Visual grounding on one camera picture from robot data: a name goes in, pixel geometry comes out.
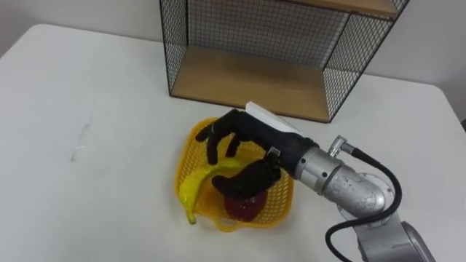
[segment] black metal frame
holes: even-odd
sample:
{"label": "black metal frame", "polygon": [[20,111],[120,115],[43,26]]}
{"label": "black metal frame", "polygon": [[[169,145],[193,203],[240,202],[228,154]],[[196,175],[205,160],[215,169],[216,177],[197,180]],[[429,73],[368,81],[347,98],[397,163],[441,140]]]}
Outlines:
{"label": "black metal frame", "polygon": [[[391,1],[398,11],[396,17],[346,12],[290,0],[159,0],[168,92],[172,95],[190,44],[303,63],[324,72],[331,122],[410,2]],[[239,31],[233,27],[235,23],[255,28]],[[266,33],[257,36],[261,30]],[[303,30],[306,41],[302,41],[299,30]]]}

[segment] yellow basket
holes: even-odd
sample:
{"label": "yellow basket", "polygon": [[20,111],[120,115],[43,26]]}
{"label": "yellow basket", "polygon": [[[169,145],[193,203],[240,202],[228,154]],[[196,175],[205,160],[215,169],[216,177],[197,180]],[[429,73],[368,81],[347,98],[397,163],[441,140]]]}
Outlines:
{"label": "yellow basket", "polygon": [[[184,178],[191,174],[199,167],[208,164],[206,155],[206,142],[199,143],[196,141],[196,134],[204,127],[216,119],[206,119],[198,123],[189,134],[188,140],[183,148],[180,162],[175,179],[175,193],[178,196],[178,190]],[[226,148],[229,145],[232,135],[224,138],[218,145],[218,158],[225,157]],[[236,157],[244,162],[250,163],[261,159],[265,151],[255,143],[241,143],[238,148]],[[224,172],[222,175],[233,175],[238,173]],[[293,179],[282,170],[282,178],[273,187],[268,190],[268,197],[264,209],[252,222],[233,221],[225,211],[224,197],[212,186],[210,180],[202,185],[200,194],[197,198],[194,212],[204,215],[211,219],[218,229],[225,232],[232,232],[242,227],[252,227],[257,229],[267,229],[285,220],[291,208],[293,199]]]}

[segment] wooden shelf board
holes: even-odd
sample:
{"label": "wooden shelf board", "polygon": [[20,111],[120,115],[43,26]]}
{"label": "wooden shelf board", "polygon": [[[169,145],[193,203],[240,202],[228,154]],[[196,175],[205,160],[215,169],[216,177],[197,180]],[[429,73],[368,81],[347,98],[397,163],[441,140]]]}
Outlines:
{"label": "wooden shelf board", "polygon": [[301,4],[328,7],[343,11],[364,12],[371,15],[396,17],[397,10],[391,0],[289,0]]}
{"label": "wooden shelf board", "polygon": [[330,121],[319,68],[216,49],[188,47],[171,95]]}

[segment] yellow banana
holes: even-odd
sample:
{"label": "yellow banana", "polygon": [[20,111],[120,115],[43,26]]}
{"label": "yellow banana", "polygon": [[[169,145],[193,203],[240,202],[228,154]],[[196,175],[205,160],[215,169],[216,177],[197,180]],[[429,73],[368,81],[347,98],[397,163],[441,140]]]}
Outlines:
{"label": "yellow banana", "polygon": [[237,159],[227,158],[221,161],[218,161],[216,165],[205,165],[196,169],[194,172],[186,176],[181,183],[178,197],[186,210],[186,217],[191,225],[196,223],[196,218],[194,217],[194,207],[196,206],[197,196],[202,187],[202,183],[213,175],[216,171],[221,169],[242,169],[245,165],[239,162]]}

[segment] white table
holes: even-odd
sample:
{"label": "white table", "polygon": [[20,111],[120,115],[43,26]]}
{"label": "white table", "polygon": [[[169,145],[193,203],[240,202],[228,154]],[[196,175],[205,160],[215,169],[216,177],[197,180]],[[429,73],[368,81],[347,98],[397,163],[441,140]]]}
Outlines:
{"label": "white table", "polygon": [[[160,43],[33,27],[0,59],[0,261],[336,261],[323,237],[343,218],[297,183],[274,229],[188,224],[173,192],[183,141],[229,109],[170,98]],[[364,76],[333,123],[287,120],[385,163],[401,218],[437,261],[466,261],[466,134],[438,88]],[[352,230],[334,239],[360,260]]]}

